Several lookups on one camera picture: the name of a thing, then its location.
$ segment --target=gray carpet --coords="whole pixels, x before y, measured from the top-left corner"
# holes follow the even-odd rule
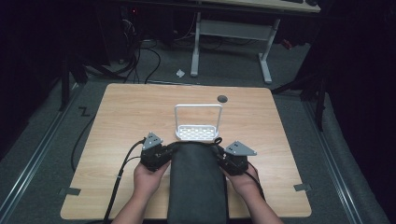
[[[243,43],[241,40],[230,40]],[[161,56],[161,64],[153,73],[149,83],[174,82],[198,85],[265,87],[274,89],[294,79],[309,46],[286,50],[274,45],[270,52],[268,63],[274,83],[263,83],[261,68],[257,53],[262,42],[254,42],[244,46],[217,43],[203,44],[201,51],[200,70],[198,77],[190,77],[191,50],[189,41],[178,42],[172,48],[158,43],[153,50]],[[147,42],[144,46],[153,46]],[[150,50],[142,49],[137,74],[139,82],[144,82],[147,75],[156,67],[159,59]],[[186,72],[184,77],[177,77],[178,69]],[[98,109],[106,85],[115,80],[90,76],[90,80],[76,95],[58,132],[53,136],[41,165],[35,172],[28,188],[15,207],[8,223],[86,223],[87,220],[62,220],[60,211],[64,196],[58,194],[60,188],[68,187],[73,172],[71,154],[78,136],[89,123]],[[131,74],[128,83],[137,83],[137,77]],[[307,218],[284,218],[285,223],[349,223],[345,208],[338,196],[332,177],[323,156],[321,144],[315,127],[311,124],[304,105],[298,97],[298,92],[287,91],[275,95],[290,148],[296,160],[300,175],[305,184],[312,189],[307,192],[312,207],[312,215]],[[0,163],[2,179],[0,201],[4,202],[12,190],[18,176],[32,157],[40,140],[43,138],[51,122],[57,116],[60,106],[60,85],[52,91],[49,99],[31,117],[26,130],[20,139]],[[88,117],[81,116],[81,107],[86,107]],[[334,157],[340,165],[351,195],[360,209],[362,223],[389,223],[383,211],[375,201],[374,195],[367,187],[359,167],[351,157],[347,144],[339,130],[332,113],[330,100],[326,101],[324,114],[324,134],[329,142]],[[77,145],[75,161],[84,147],[88,136],[87,130]]]

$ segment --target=desk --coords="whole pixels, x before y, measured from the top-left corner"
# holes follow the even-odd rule
[[[320,12],[320,8],[318,6],[311,7],[306,2],[299,3],[291,3],[280,0],[202,0],[201,2],[209,2],[209,3],[217,3],[217,4],[228,4],[228,5],[237,5],[244,7],[264,7],[271,8],[275,10],[293,10],[300,12]],[[201,20],[201,13],[197,14],[197,21],[195,26],[195,43],[194,50],[192,53],[192,61],[191,61],[191,76],[198,76],[198,67],[199,67],[199,40],[200,35],[219,35],[219,36],[228,36],[228,37],[236,37],[236,38],[245,38],[245,39],[255,39],[255,40],[263,40],[266,41],[266,46],[263,49],[263,53],[259,54],[259,62],[262,67],[262,76],[264,78],[264,82],[267,84],[272,83],[270,71],[268,69],[267,57],[269,51],[271,49],[272,43],[274,41],[276,31],[278,25],[280,23],[280,19],[276,19],[272,26],[263,26],[263,25],[253,25],[253,24],[245,24],[245,23],[237,23],[237,22],[227,22],[227,21],[212,21],[212,20]]]
[[[177,104],[218,104],[225,95],[219,136],[227,147],[239,140],[258,152],[248,159],[258,168],[267,202],[281,217],[308,217],[311,208],[290,151],[271,92],[264,88],[108,85],[89,138],[84,147],[71,188],[78,196],[67,195],[61,211],[64,219],[103,218],[116,176],[129,148],[156,133],[164,145],[175,142]],[[139,156],[137,147],[131,157]],[[133,171],[138,160],[125,167],[110,217],[114,217],[133,192]],[[170,169],[148,204],[146,218],[166,218]],[[249,217],[243,201],[228,183],[230,217]]]

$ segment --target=table top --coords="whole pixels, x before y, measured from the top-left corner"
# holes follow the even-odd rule
[[[266,201],[280,217],[308,217],[311,207],[304,191],[290,145],[272,93],[265,88],[110,84],[107,86],[70,188],[81,189],[78,196],[67,195],[61,216],[64,219],[103,218],[116,176],[128,150],[154,132],[164,145],[177,141],[175,105],[223,103],[220,144],[235,140],[256,150],[248,160],[259,170]],[[131,157],[139,156],[137,147]],[[124,169],[110,217],[114,217],[133,192],[133,171],[139,160]],[[146,218],[166,218],[172,165],[151,198]],[[228,181],[230,217],[249,217],[248,209]]]
[[[309,6],[305,1],[303,3],[293,3],[282,0],[200,0],[202,2],[228,4],[244,7],[264,7],[280,10],[291,10],[299,12],[320,12],[320,7]]]

